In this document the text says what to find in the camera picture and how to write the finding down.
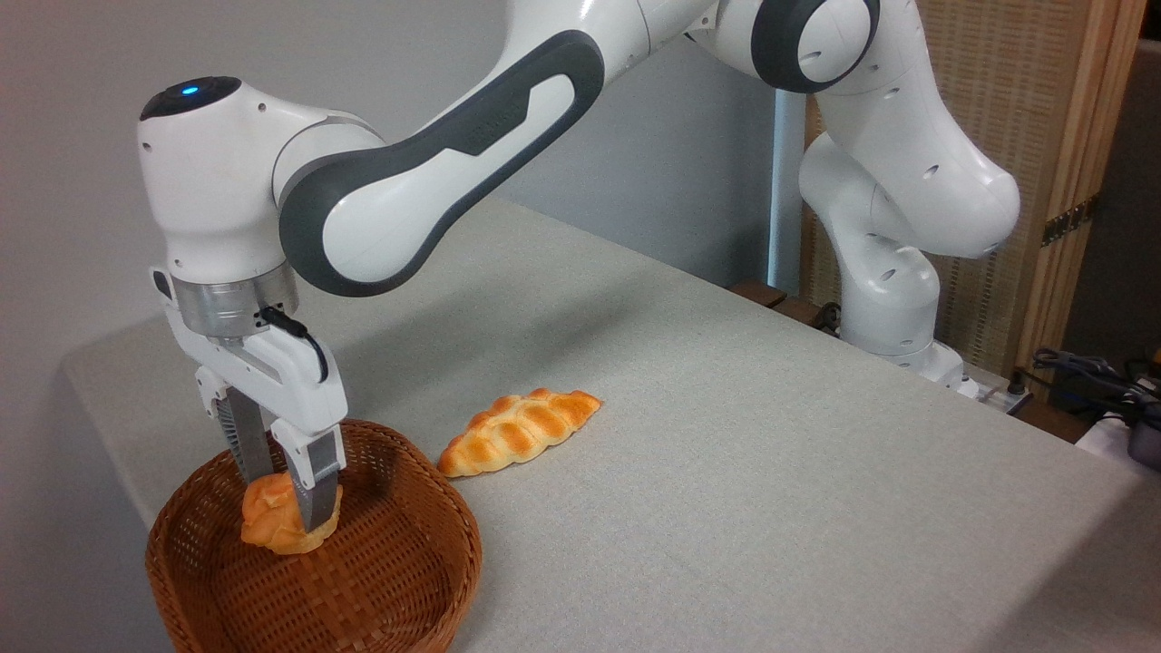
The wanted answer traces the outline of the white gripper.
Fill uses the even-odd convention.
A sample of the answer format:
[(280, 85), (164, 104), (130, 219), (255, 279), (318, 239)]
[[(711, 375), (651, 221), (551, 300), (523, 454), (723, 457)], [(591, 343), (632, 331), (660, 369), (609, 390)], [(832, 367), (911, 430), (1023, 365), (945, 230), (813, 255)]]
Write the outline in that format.
[(260, 314), (298, 309), (291, 270), (228, 284), (192, 284), (163, 268), (151, 277), (179, 347), (200, 364), (200, 400), (219, 423), (245, 483), (274, 474), (262, 406), (281, 418), (272, 433), (284, 453), (303, 528), (320, 528), (336, 512), (337, 478), (346, 467), (337, 423), (346, 417), (347, 401), (336, 357), (319, 347), (327, 363), (322, 376), (317, 349)]

